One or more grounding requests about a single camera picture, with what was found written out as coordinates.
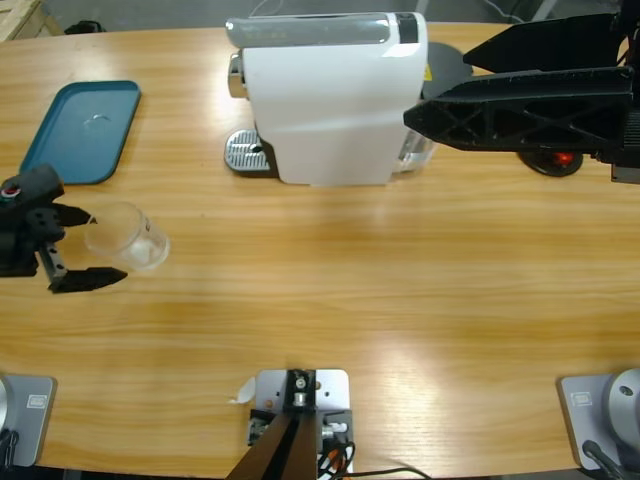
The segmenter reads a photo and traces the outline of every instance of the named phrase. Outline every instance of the wooden table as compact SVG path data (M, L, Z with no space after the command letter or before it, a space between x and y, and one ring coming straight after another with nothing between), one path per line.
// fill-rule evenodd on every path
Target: wooden table
M491 25L434 25L467 50ZM168 232L162 266L93 293L0 280L0 370L59 389L42 464L225 476L266 368L347 370L358 469L435 476L574 466L555 382L640 363L640 187L586 161L554 179L513 154L439 147L384 187L242 179L226 138L252 124L227 93L217 29L0 45L0 178L56 92L131 79L143 96L115 175L64 202L126 199ZM82 232L61 243L99 265Z

